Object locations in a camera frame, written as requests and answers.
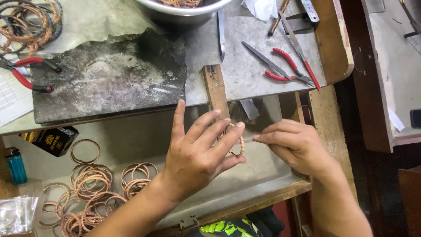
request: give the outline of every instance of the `plastic bag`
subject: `plastic bag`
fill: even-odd
[[[32,232],[39,197],[0,200],[0,236]]]

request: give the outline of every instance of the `pliers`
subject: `pliers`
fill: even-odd
[[[33,63],[42,63],[45,66],[51,68],[55,73],[61,73],[63,70],[60,66],[49,59],[43,58],[27,58],[23,60],[19,60],[15,63],[10,63],[5,60],[0,60],[0,67],[8,69],[12,72],[12,74],[18,79],[18,81],[26,88],[33,90],[35,92],[46,92],[50,93],[54,91],[54,88],[51,85],[34,85],[26,77],[24,77],[15,67],[22,67],[25,65],[33,64]]]
[[[305,83],[305,84],[307,84],[309,86],[314,86],[312,84],[311,78],[308,77],[308,76],[304,76],[300,71],[298,71],[297,65],[295,65],[295,63],[292,60],[292,58],[285,51],[283,51],[281,49],[278,49],[278,48],[273,48],[272,50],[275,53],[277,53],[280,56],[282,56],[288,62],[288,64],[291,66],[292,70],[295,72],[295,74],[297,76],[291,76],[290,77],[283,70],[282,71],[278,71],[277,70],[280,74],[283,75],[283,77],[282,77],[282,76],[275,75],[272,72],[266,70],[264,73],[268,77],[270,77],[271,79],[276,80],[276,81],[291,81],[292,79],[295,79],[295,80],[301,81],[301,82],[303,82],[303,83]]]

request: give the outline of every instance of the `lighter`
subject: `lighter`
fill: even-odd
[[[14,185],[28,182],[21,153],[16,147],[6,149],[6,162]]]

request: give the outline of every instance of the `product box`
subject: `product box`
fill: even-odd
[[[19,136],[46,152],[59,157],[66,154],[79,132],[74,127],[33,131]]]

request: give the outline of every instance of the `stainless steel bowl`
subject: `stainless steel bowl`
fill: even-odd
[[[195,30],[208,22],[215,13],[233,0],[202,0],[196,8],[176,8],[157,0],[134,0],[152,23],[169,32]]]

